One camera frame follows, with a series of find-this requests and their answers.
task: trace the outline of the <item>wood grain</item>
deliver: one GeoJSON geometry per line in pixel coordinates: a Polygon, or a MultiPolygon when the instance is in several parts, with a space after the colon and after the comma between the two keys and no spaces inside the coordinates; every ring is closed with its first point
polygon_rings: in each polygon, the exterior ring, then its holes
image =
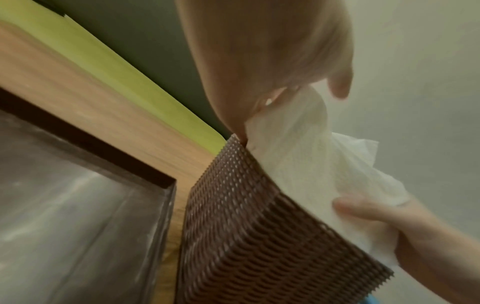
{"type": "Polygon", "coordinates": [[[190,188],[214,156],[21,29],[0,22],[0,86],[177,180],[153,303],[174,302],[190,188]]]}

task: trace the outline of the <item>yellow-green edge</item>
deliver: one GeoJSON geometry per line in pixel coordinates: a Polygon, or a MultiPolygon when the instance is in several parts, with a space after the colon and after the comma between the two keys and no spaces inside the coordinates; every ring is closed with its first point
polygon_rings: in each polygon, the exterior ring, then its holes
{"type": "Polygon", "coordinates": [[[69,17],[32,0],[0,0],[0,20],[14,24],[214,155],[225,139],[69,17]]]}

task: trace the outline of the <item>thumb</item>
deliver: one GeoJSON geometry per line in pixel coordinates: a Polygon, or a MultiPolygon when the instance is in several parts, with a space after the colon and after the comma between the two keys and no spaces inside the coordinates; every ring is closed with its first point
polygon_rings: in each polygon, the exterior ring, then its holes
{"type": "Polygon", "coordinates": [[[397,207],[380,204],[362,197],[339,197],[333,200],[333,207],[341,214],[366,220],[376,220],[398,227],[402,213],[397,207]]]}
{"type": "Polygon", "coordinates": [[[333,96],[345,99],[349,96],[350,87],[352,86],[352,80],[354,78],[354,72],[352,66],[333,74],[327,80],[328,88],[333,96]]]}

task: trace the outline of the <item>tissue box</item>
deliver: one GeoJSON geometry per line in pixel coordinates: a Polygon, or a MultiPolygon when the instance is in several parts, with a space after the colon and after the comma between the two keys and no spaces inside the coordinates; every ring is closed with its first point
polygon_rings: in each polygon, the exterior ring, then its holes
{"type": "Polygon", "coordinates": [[[284,195],[235,136],[190,192],[178,304],[354,304],[392,275],[284,195]]]}

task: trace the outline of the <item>hand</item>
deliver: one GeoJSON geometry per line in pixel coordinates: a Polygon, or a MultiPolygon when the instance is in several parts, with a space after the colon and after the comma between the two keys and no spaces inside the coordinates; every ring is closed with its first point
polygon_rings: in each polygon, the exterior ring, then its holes
{"type": "Polygon", "coordinates": [[[282,89],[328,79],[346,98],[353,40],[342,0],[176,0],[205,93],[245,141],[245,121],[282,89]]]}
{"type": "Polygon", "coordinates": [[[451,303],[480,301],[480,244],[441,222],[418,200],[392,207],[360,197],[333,201],[337,212],[396,227],[400,266],[451,303]]]}

